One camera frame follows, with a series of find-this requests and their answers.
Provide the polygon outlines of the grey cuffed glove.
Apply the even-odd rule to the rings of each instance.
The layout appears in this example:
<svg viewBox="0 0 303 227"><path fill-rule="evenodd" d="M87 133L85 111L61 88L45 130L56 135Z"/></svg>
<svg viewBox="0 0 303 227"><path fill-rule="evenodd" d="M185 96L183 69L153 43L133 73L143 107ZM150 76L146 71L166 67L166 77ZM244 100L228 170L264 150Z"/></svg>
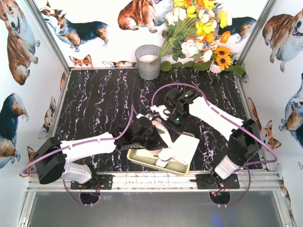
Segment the grey cuffed glove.
<svg viewBox="0 0 303 227"><path fill-rule="evenodd" d="M172 142L168 130L159 121L154 120L152 124L159 130L160 136L168 145L168 148L164 149L172 149L174 152L187 156L191 163L200 140L189 135L181 134L175 142Z"/></svg>

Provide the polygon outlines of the white glove green fingertips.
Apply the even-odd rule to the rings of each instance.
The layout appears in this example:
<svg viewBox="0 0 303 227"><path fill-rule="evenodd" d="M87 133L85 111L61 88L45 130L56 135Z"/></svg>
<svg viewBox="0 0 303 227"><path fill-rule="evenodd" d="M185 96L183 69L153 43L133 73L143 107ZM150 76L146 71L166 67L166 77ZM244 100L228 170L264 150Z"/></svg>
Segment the white glove green fingertips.
<svg viewBox="0 0 303 227"><path fill-rule="evenodd" d="M172 149L159 149L159 150L137 150L136 154L141 157L153 158L156 160L156 166L165 168L169 162L181 163L183 165L189 165L190 161L187 156L181 153L174 152Z"/></svg>

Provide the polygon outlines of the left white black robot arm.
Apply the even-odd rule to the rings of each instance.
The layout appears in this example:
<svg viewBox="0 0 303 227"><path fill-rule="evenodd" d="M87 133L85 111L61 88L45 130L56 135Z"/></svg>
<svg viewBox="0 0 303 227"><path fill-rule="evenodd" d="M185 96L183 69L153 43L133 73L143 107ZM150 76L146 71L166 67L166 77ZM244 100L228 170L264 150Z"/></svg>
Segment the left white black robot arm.
<svg viewBox="0 0 303 227"><path fill-rule="evenodd" d="M127 125L92 138L59 141L51 137L40 147L33 161L40 184L64 179L90 185L96 183L97 174L88 165L76 164L77 160L132 148L154 151L168 148L170 143L169 131L161 122L140 114Z"/></svg>

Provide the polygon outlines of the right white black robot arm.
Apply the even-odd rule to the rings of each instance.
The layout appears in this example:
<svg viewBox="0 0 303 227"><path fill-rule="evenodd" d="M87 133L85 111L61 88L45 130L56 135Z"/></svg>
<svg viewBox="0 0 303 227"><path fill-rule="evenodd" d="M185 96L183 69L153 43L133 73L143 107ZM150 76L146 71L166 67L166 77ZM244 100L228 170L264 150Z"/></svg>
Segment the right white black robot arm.
<svg viewBox="0 0 303 227"><path fill-rule="evenodd" d="M199 89L181 92L172 88L165 95L168 106L151 104L150 110L158 113L171 126L180 127L188 116L194 116L212 126L228 140L228 151L214 169L214 175L225 180L243 167L261 149L257 123L236 118L208 102Z"/></svg>

